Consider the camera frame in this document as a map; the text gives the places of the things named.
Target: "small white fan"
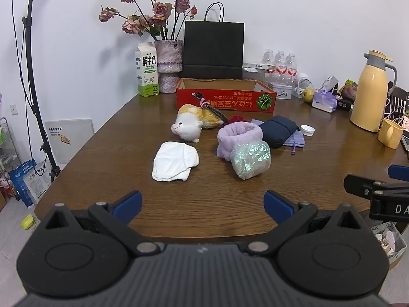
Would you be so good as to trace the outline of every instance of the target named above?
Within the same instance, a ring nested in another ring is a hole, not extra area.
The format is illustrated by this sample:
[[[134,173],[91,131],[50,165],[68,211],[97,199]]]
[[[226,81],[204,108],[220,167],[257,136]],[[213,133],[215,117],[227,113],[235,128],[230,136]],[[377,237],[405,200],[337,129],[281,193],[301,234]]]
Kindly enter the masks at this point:
[[[303,93],[304,89],[310,86],[311,81],[308,79],[308,75],[306,73],[298,73],[296,82],[297,86],[294,89],[294,96],[301,98],[301,94]]]

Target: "white cloth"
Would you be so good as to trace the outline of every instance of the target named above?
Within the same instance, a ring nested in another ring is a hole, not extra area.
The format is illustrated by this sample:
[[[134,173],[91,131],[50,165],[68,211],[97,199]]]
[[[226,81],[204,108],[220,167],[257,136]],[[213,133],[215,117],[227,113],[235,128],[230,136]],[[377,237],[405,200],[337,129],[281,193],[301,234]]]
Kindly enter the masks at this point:
[[[199,165],[193,146],[179,142],[162,143],[153,160],[152,178],[156,181],[186,181],[190,168]]]

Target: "iridescent pouch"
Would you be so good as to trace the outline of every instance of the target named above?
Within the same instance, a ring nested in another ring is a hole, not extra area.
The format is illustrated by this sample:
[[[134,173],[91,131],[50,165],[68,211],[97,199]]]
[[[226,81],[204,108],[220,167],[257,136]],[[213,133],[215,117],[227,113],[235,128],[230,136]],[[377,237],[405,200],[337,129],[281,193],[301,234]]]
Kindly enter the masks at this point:
[[[270,168],[270,147],[260,140],[236,144],[230,154],[230,160],[238,177],[247,180]]]

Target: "tiled floor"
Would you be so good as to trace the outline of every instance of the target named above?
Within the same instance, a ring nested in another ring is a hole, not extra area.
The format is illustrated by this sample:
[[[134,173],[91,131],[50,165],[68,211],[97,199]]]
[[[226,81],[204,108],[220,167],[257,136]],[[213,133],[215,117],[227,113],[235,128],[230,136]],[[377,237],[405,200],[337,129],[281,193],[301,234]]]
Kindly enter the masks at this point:
[[[14,199],[0,211],[0,307],[11,307],[25,296],[16,271],[16,260],[20,250],[31,235],[31,231],[20,227],[21,221],[33,214],[23,202]],[[403,233],[409,242],[409,229]],[[380,295],[390,303],[409,302],[409,251],[399,264],[389,271]]]

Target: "green pumpkin picture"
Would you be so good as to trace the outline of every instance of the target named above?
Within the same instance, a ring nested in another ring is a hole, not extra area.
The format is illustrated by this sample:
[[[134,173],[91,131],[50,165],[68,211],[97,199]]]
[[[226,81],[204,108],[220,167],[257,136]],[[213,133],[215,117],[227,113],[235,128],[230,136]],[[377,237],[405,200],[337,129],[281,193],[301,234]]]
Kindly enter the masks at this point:
[[[257,98],[256,105],[261,111],[265,111],[271,107],[274,99],[270,94],[262,94]]]

